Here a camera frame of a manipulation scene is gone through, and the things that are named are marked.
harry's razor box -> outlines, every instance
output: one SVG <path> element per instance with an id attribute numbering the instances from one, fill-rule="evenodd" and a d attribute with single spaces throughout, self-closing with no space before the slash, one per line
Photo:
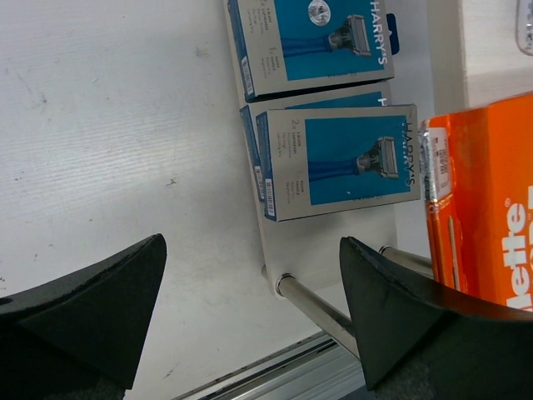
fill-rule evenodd
<path id="1" fill-rule="evenodd" d="M 415 106 L 267 111 L 257 126 L 272 221 L 420 198 Z"/>
<path id="2" fill-rule="evenodd" d="M 384 0 L 228 0 L 245 99 L 394 76 Z"/>
<path id="3" fill-rule="evenodd" d="M 265 199 L 256 123 L 256 118 L 259 114 L 268 110 L 281 110 L 284 108 L 353 108 L 377 107 L 389 104 L 391 104 L 391 90 L 387 82 L 247 104 L 241 109 L 241 117 L 259 200 L 264 201 Z"/>

orange box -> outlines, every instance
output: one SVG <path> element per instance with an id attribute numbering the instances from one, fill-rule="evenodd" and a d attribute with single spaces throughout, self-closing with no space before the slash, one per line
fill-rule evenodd
<path id="1" fill-rule="evenodd" d="M 421 135 L 436 278 L 533 311 L 533 92 L 434 117 Z"/>

razor head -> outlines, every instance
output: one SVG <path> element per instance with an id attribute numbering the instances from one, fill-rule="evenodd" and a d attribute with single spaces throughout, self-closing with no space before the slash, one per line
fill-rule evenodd
<path id="1" fill-rule="evenodd" d="M 380 137 L 377 139 L 375 147 L 380 153 L 380 175 L 384 178 L 398 179 L 398 163 L 396 160 L 396 149 L 393 137 Z"/>
<path id="2" fill-rule="evenodd" d="M 350 15 L 345 24 L 350 28 L 351 50 L 354 54 L 370 57 L 370 43 L 366 35 L 365 18 L 362 15 Z"/>

cardboard box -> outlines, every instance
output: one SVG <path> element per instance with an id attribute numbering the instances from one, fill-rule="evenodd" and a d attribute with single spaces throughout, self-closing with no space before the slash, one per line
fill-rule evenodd
<path id="1" fill-rule="evenodd" d="M 360 87 L 330 90 L 319 93 L 284 97 L 264 102 L 253 102 L 241 109 L 248 152 L 252 160 L 253 175 L 259 193 L 259 200 L 264 201 L 264 189 L 261 170 L 261 158 L 258 147 L 257 116 L 268 110 L 305 109 L 305 108 L 353 108 L 386 106 L 391 103 L 391 89 L 388 82 L 370 84 Z"/>
<path id="2" fill-rule="evenodd" d="M 420 198 L 415 106 L 267 111 L 257 126 L 272 221 Z"/>
<path id="3" fill-rule="evenodd" d="M 533 92 L 434 117 L 422 129 L 430 140 L 424 153 L 434 269 L 454 273 L 464 293 L 526 311 L 533 311 L 532 109 Z M 440 138 L 446 142 L 436 148 Z M 454 241 L 446 226 L 454 227 Z"/>
<path id="4" fill-rule="evenodd" d="M 227 7 L 247 102 L 394 76 L 384 0 L 228 0 Z"/>

metal bar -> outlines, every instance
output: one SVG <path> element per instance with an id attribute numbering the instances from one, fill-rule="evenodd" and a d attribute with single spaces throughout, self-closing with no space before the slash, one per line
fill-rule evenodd
<path id="1" fill-rule="evenodd" d="M 426 257 L 418 256 L 411 252 L 402 252 L 397 248 L 391 246 L 382 247 L 380 253 L 391 261 L 402 265 L 402 267 L 409 268 L 415 273 L 419 273 L 426 278 L 433 279 L 433 269 L 431 267 L 431 260 Z"/>
<path id="2" fill-rule="evenodd" d="M 347 351 L 361 359 L 349 317 L 322 300 L 293 276 L 282 277 L 277 290 Z"/>

